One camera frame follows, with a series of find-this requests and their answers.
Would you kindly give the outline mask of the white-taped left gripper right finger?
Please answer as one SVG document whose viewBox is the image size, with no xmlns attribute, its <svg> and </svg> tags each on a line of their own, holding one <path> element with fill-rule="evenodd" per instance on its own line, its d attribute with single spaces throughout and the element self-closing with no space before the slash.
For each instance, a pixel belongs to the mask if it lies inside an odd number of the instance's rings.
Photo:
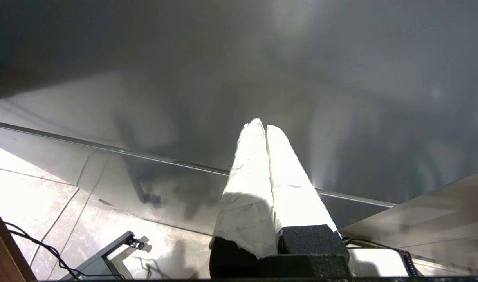
<svg viewBox="0 0 478 282">
<path fill-rule="evenodd" d="M 350 258 L 337 227 L 292 148 L 274 125 L 266 129 L 275 212 L 274 252 Z"/>
</svg>

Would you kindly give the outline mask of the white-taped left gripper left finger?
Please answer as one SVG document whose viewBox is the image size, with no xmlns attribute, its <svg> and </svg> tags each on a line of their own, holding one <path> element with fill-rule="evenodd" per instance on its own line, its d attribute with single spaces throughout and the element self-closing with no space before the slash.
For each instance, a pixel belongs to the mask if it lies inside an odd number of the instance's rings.
<svg viewBox="0 0 478 282">
<path fill-rule="evenodd" d="M 211 278 L 259 277 L 259 261 L 278 253 L 278 235 L 259 118 L 242 127 L 209 245 Z"/>
</svg>

